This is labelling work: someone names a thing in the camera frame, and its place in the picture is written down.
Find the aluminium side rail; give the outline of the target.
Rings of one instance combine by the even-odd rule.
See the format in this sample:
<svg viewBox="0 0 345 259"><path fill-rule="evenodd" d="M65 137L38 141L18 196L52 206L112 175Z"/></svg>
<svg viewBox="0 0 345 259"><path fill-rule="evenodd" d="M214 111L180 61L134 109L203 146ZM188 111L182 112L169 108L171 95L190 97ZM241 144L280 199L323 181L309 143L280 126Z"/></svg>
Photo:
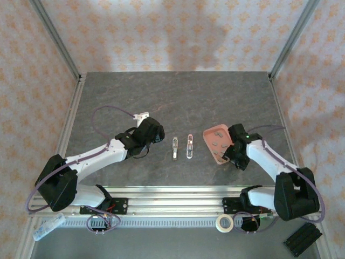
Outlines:
<svg viewBox="0 0 345 259"><path fill-rule="evenodd" d="M291 141L291 135L290 135L290 132L289 132L289 129L288 129L288 121L285 118L284 111L282 109L282 105L281 105L281 103L279 101L279 97L277 95L277 91L276 91L276 89L274 87L274 84L273 84L273 80L271 78L269 78L269 81L270 81L270 85L271 85L271 88L272 88L272 91L273 91L273 95L274 95L274 98L275 98L275 102L276 102L276 105L277 105L277 109L278 109L278 112L279 112L281 123L282 123L282 125L284 127L285 137L286 137L286 141L287 141L287 144L288 144L289 152L290 152L290 155L291 155L291 158L292 158L292 162L296 166L300 167L300 164L298 162L297 153L294 150L294 147L293 147L293 144L292 144L292 141Z"/></svg>
<svg viewBox="0 0 345 259"><path fill-rule="evenodd" d="M53 162L52 170L55 171L56 169L58 169L58 171L56 171L49 179L47 179L47 181L45 181L45 183L38 189L39 193L42 196L54 196L55 191L59 190L59 182L61 178L68 171L68 167L61 168L61 166L66 164L64 157L67 150L68 141L71 135L75 115L78 109L85 80L86 74L82 74L77 82L70 106L67 110L67 116L65 119L63 131L58 141L57 155L54 155L53 159L49 160L49 162Z"/></svg>

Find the white tape roll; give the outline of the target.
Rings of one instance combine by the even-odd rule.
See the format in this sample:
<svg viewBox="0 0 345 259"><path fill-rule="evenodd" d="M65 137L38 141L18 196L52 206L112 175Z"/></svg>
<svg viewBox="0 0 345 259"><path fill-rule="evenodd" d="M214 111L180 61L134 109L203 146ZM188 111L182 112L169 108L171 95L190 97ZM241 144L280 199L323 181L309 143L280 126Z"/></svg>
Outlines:
<svg viewBox="0 0 345 259"><path fill-rule="evenodd" d="M227 228L223 227L221 224L222 219L226 219L229 222ZM217 217L215 222L216 229L221 233L229 233L234 227L234 220L229 214L221 214Z"/></svg>

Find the black aluminium extrusion piece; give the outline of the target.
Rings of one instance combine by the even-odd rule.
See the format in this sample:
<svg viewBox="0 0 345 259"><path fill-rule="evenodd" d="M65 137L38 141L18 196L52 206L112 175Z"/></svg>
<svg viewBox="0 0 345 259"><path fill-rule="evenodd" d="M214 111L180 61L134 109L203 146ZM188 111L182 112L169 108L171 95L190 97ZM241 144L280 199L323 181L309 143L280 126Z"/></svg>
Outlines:
<svg viewBox="0 0 345 259"><path fill-rule="evenodd" d="M283 244L293 257L297 258L321 236L322 232L320 232L316 225L307 222L286 239Z"/></svg>

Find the clear plastic bottle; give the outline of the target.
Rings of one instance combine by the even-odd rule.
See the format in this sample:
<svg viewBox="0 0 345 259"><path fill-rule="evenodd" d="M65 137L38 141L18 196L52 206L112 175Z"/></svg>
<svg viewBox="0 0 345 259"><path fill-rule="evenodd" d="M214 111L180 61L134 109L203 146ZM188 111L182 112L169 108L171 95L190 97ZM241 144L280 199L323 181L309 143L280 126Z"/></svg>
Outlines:
<svg viewBox="0 0 345 259"><path fill-rule="evenodd" d="M58 213L51 219L48 219L42 223L37 230L32 234L35 241L41 240L43 237L60 227L64 222L66 222L66 217L63 213Z"/></svg>

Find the pink mini stapler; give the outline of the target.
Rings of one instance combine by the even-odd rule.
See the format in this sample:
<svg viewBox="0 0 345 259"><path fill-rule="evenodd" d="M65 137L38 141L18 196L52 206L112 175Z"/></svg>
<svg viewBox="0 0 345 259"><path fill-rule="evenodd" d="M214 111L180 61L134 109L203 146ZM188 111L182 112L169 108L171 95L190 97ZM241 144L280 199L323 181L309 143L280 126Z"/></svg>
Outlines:
<svg viewBox="0 0 345 259"><path fill-rule="evenodd" d="M193 157L193 135L189 134L187 138L187 148L186 148L186 156L188 159L192 159Z"/></svg>

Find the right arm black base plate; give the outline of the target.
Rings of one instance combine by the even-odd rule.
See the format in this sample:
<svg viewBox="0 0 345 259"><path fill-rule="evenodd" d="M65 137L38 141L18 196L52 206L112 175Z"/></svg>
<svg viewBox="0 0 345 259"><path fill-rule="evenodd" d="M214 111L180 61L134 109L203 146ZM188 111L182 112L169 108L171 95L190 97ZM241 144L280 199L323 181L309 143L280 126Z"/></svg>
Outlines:
<svg viewBox="0 0 345 259"><path fill-rule="evenodd" d="M239 197L224 197L222 199L224 214L234 215L244 210L243 204Z"/></svg>

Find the aluminium frame post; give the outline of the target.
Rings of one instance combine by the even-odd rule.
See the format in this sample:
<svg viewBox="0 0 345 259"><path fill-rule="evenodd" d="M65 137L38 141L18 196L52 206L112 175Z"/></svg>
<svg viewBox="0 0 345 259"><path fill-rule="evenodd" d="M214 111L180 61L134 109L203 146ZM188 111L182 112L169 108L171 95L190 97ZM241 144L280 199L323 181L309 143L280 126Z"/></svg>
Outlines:
<svg viewBox="0 0 345 259"><path fill-rule="evenodd" d="M58 52L62 56L63 60L65 61L69 71L73 75L73 77L79 81L81 78L81 74L79 73L75 62L73 61L70 53L68 52L62 38L60 37L56 27L53 24L48 12L46 11L43 3L41 0L29 0L31 6L33 7L34 11L40 18L45 30L51 37L52 41L54 42Z"/></svg>
<svg viewBox="0 0 345 259"><path fill-rule="evenodd" d="M281 70L284 62L287 60L290 52L292 51L295 43L301 36L305 26L307 25L310 17L314 13L320 0L308 0L306 6L304 7L302 13L300 14L295 26L293 27L284 47L282 48L277 60L275 61L268 78L270 82L273 82L277 77L279 71Z"/></svg>

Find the aluminium mounting rails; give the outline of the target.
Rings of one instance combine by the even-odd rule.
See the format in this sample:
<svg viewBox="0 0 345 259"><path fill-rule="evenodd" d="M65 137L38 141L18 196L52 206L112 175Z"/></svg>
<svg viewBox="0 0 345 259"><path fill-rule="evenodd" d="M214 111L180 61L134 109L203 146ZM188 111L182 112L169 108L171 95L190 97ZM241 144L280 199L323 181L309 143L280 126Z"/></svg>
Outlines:
<svg viewBox="0 0 345 259"><path fill-rule="evenodd" d="M239 197L247 186L146 186L108 187L111 197L128 199L128 208L123 217L208 217L222 214L224 197ZM96 186L79 185L75 199L63 208L67 216L82 217L81 206L96 207L105 199L104 193ZM27 198L24 208L39 210L38 215L50 216L53 211L41 195Z"/></svg>

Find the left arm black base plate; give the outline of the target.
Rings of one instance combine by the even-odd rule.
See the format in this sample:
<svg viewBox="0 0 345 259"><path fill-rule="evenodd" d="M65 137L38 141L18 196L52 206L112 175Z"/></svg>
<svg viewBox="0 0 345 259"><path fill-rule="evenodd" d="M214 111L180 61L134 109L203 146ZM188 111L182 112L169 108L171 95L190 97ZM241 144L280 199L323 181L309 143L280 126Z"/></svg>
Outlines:
<svg viewBox="0 0 345 259"><path fill-rule="evenodd" d="M86 206L81 206L79 214L81 215L98 215L104 214L104 212L112 213L115 215L126 215L128 208L128 199L124 197L111 198L110 200L105 200L101 205L97 207L97 210L88 208Z"/></svg>

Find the pink plastic tray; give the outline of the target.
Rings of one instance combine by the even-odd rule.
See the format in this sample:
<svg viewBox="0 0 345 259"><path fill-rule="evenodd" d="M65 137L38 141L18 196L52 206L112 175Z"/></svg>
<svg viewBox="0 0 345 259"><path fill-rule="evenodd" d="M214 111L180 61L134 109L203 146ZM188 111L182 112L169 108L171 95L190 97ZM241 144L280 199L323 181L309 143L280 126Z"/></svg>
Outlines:
<svg viewBox="0 0 345 259"><path fill-rule="evenodd" d="M220 137L218 135L215 135L215 132L220 132L223 136ZM224 155L221 156L218 154L214 154L214 151L223 151L225 153L227 148L233 145L228 132L228 127L225 124L220 124L210 129L206 129L203 132L203 139L209 151L211 152L212 157L218 165L222 165L229 161L227 158L223 158ZM217 142L218 146L214 146L212 144L213 142Z"/></svg>

